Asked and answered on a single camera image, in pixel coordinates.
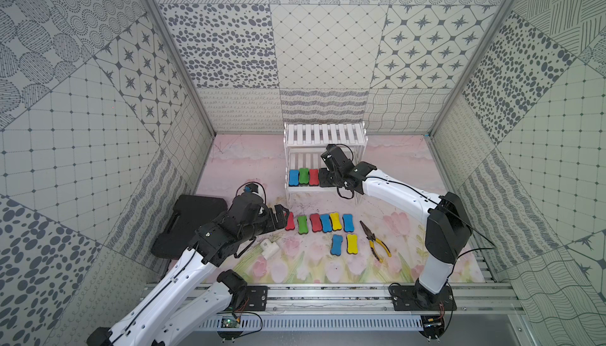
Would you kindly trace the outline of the white plastic pipe fitting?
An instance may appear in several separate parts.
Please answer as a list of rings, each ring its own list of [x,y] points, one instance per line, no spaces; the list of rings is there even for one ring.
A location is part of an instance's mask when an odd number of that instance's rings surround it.
[[[266,261],[270,260],[274,255],[276,255],[280,251],[280,247],[278,246],[278,244],[272,242],[269,239],[263,240],[260,243],[260,246],[262,249],[261,255]]]

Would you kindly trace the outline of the yellow eraser top shelf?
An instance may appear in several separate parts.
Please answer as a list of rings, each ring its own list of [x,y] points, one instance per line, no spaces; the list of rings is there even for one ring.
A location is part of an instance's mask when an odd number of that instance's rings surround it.
[[[336,232],[336,231],[342,230],[342,224],[341,224],[339,213],[330,213],[329,217],[331,220],[332,231]]]

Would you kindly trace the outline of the blue eraser top shelf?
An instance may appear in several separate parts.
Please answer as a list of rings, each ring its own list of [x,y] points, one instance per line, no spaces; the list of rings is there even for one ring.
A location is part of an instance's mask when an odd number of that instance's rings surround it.
[[[353,215],[350,213],[345,213],[342,215],[343,221],[343,230],[348,233],[352,233],[355,231]]]
[[[324,233],[328,233],[328,232],[332,232],[332,223],[331,223],[331,218],[330,215],[325,213],[320,215],[320,222],[321,222],[321,226],[322,226],[322,232]]]

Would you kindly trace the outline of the green circuit board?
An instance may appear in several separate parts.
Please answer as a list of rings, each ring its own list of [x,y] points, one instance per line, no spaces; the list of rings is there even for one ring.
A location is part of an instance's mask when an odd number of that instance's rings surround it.
[[[233,316],[224,316],[221,321],[222,329],[237,329],[240,327],[239,319]]]

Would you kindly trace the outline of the yellow handled pliers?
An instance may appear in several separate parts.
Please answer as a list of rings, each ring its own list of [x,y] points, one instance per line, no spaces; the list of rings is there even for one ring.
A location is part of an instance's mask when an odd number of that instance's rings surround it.
[[[369,241],[369,246],[371,248],[372,254],[375,257],[375,259],[379,263],[383,263],[383,261],[384,261],[383,256],[377,252],[377,245],[382,247],[386,254],[386,257],[390,258],[391,251],[390,251],[389,247],[382,240],[378,239],[376,237],[375,233],[363,221],[360,221],[360,225],[362,227],[362,230],[364,231],[364,234],[365,234],[367,240]]]

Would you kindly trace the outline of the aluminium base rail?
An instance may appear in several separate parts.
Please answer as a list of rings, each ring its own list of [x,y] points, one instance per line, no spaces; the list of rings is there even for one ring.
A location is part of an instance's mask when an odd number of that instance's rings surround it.
[[[515,314],[522,303],[510,284],[452,283],[456,314]],[[270,284],[263,314],[379,314],[394,311],[386,284]]]

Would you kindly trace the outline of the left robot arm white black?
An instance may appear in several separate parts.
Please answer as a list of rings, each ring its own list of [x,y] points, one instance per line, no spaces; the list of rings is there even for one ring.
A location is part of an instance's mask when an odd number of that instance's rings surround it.
[[[236,196],[229,209],[202,224],[174,268],[129,314],[112,327],[99,327],[88,345],[173,345],[222,311],[234,312],[246,301],[246,281],[233,270],[219,274],[215,283],[191,303],[188,295],[225,260],[243,254],[240,246],[259,235],[285,229],[290,211],[269,208],[253,192]]]

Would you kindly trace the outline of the red eraser top shelf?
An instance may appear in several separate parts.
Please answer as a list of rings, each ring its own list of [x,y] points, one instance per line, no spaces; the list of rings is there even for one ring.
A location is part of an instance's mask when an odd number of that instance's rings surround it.
[[[312,226],[312,231],[313,232],[322,232],[323,227],[322,227],[320,215],[318,213],[312,213],[309,216],[309,218],[310,218],[310,222],[311,222],[311,226]]]
[[[294,214],[293,213],[289,213],[288,217],[287,217],[287,225],[285,227],[286,231],[293,231],[295,230],[295,222],[294,222]]]

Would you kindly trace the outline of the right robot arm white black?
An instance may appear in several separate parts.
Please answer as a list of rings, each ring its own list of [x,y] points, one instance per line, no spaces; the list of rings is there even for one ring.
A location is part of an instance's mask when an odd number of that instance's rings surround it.
[[[426,193],[396,180],[373,164],[365,161],[355,164],[336,144],[328,145],[321,159],[333,187],[381,199],[424,225],[429,257],[415,281],[413,298],[420,307],[435,303],[473,234],[460,197],[452,192]]]

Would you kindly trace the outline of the green eraser shelf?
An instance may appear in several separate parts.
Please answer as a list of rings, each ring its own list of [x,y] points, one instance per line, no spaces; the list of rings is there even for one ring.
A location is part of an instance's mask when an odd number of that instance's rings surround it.
[[[301,186],[309,185],[309,182],[310,182],[309,169],[307,169],[307,168],[298,169],[298,173],[299,173],[299,178],[298,178],[299,184]]]
[[[298,233],[300,235],[305,235],[305,234],[309,233],[307,216],[305,216],[305,215],[298,216],[297,223],[298,223]]]

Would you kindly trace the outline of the blue eraser shelf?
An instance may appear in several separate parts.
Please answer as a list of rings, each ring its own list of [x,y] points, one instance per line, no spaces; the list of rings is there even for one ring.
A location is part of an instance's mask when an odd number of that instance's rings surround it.
[[[341,235],[334,234],[331,241],[330,254],[334,256],[342,255],[342,242],[343,238]]]
[[[352,233],[355,231],[353,215],[350,213],[345,213],[342,215],[343,221],[343,230],[348,233]]]
[[[299,177],[300,172],[298,169],[291,169],[288,175],[288,185],[290,187],[298,187],[299,186]]]
[[[320,215],[320,222],[321,222],[321,226],[322,226],[322,232],[324,233],[328,233],[328,232],[332,232],[332,223],[331,223],[331,218],[330,215],[325,213]]]

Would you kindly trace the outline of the green eraser top shelf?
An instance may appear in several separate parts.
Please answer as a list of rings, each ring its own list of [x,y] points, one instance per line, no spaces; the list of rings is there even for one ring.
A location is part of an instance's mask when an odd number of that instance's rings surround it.
[[[300,235],[305,235],[305,234],[309,233],[307,216],[305,216],[305,215],[298,216],[297,223],[298,223],[298,233]]]

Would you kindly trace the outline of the red eraser shelf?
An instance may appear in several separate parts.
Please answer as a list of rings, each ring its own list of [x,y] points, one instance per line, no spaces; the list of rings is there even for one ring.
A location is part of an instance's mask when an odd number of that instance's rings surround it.
[[[294,214],[293,213],[289,213],[288,217],[287,217],[287,225],[285,227],[286,231],[293,231],[295,230],[295,222],[294,222]]]
[[[320,186],[320,177],[318,169],[309,170],[309,186],[318,187]]]
[[[313,232],[322,232],[323,227],[322,227],[320,215],[318,213],[312,213],[309,216],[309,218],[310,218],[310,222],[311,222],[311,226],[312,226],[312,231]]]

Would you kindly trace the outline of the yellow eraser shelf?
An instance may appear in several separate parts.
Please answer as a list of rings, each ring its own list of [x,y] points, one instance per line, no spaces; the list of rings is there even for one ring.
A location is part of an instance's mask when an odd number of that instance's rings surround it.
[[[331,220],[332,231],[336,232],[336,231],[342,230],[342,224],[341,224],[339,213],[330,213],[329,217]]]
[[[347,234],[347,254],[358,254],[358,236],[355,234]]]

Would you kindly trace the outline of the black plastic case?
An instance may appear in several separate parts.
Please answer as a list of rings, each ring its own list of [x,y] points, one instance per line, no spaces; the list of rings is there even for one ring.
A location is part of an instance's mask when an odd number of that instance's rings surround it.
[[[196,230],[226,210],[224,199],[182,194],[173,206],[167,226],[151,246],[151,254],[160,259],[179,259]]]

